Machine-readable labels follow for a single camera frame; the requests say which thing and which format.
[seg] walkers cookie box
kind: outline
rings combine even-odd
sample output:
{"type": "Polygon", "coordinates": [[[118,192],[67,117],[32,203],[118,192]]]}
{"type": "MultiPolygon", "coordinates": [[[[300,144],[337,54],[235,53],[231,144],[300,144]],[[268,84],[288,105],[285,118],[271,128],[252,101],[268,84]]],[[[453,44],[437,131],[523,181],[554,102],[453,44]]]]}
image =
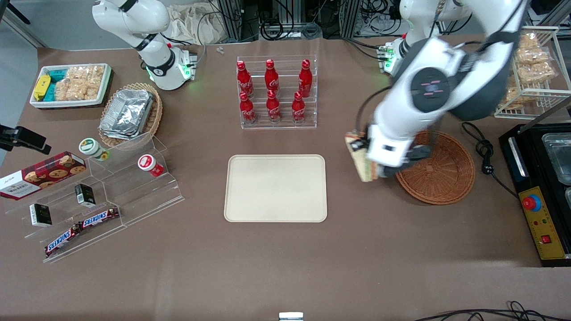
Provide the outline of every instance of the walkers cookie box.
{"type": "Polygon", "coordinates": [[[21,199],[85,171],[85,161],[65,151],[0,180],[0,196],[21,199]]]}

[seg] teal package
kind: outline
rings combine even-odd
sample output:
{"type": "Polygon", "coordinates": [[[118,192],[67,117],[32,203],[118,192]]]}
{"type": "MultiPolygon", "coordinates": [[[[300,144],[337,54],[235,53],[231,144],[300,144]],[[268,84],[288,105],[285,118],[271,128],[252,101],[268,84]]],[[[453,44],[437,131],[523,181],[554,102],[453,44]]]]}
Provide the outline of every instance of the teal package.
{"type": "Polygon", "coordinates": [[[65,69],[51,70],[50,71],[51,82],[58,82],[58,81],[62,80],[63,78],[65,78],[66,73],[67,73],[67,70],[65,70],[65,69]]]}
{"type": "Polygon", "coordinates": [[[55,83],[51,83],[47,88],[46,95],[43,97],[45,102],[55,102],[55,83]]]}

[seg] coca-cola bottle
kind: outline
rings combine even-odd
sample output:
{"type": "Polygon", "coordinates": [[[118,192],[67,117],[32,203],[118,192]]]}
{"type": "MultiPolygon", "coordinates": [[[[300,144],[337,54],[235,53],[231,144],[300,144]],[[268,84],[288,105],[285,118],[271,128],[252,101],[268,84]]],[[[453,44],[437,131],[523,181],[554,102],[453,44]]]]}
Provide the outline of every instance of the coca-cola bottle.
{"type": "Polygon", "coordinates": [[[246,125],[256,123],[257,118],[254,112],[254,104],[248,99],[248,94],[246,94],[245,91],[240,93],[240,111],[242,112],[242,118],[244,118],[246,125]]]}
{"type": "Polygon", "coordinates": [[[252,76],[246,69],[246,64],[243,61],[236,63],[238,67],[238,85],[240,89],[248,94],[248,97],[254,96],[254,86],[252,84],[252,76]]]}
{"type": "Polygon", "coordinates": [[[274,69],[274,61],[271,59],[266,60],[266,74],[264,75],[266,80],[266,88],[268,90],[273,90],[276,97],[280,97],[280,80],[278,72],[274,69]]]}
{"type": "Polygon", "coordinates": [[[293,123],[296,125],[300,125],[305,121],[305,103],[301,96],[301,92],[296,91],[291,104],[293,123]]]}
{"type": "Polygon", "coordinates": [[[301,62],[301,72],[299,73],[299,91],[304,98],[309,97],[312,81],[313,75],[311,70],[309,70],[309,60],[304,59],[301,62]]]}
{"type": "Polygon", "coordinates": [[[268,101],[266,101],[266,107],[268,108],[268,117],[270,122],[277,124],[282,120],[282,114],[280,112],[280,102],[276,99],[276,92],[273,90],[268,90],[268,101]]]}

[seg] red emergency stop button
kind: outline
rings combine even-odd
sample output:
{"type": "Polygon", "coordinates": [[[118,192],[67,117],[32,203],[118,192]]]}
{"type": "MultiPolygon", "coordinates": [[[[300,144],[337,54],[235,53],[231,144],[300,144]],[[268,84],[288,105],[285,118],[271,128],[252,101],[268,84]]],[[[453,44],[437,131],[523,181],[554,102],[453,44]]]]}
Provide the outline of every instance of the red emergency stop button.
{"type": "Polygon", "coordinates": [[[542,235],[541,236],[541,243],[543,243],[543,244],[551,243],[551,238],[549,237],[549,235],[542,235]]]}
{"type": "Polygon", "coordinates": [[[528,211],[537,212],[541,209],[541,200],[535,194],[524,198],[521,204],[528,211]]]}

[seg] yellow control panel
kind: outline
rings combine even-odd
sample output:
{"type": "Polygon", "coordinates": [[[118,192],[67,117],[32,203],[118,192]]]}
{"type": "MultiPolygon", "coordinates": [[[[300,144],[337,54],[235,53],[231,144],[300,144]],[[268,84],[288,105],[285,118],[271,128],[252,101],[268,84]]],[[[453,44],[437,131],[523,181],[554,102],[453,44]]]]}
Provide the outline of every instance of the yellow control panel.
{"type": "Polygon", "coordinates": [[[541,259],[565,259],[563,246],[539,187],[521,192],[520,200],[541,259]]]}

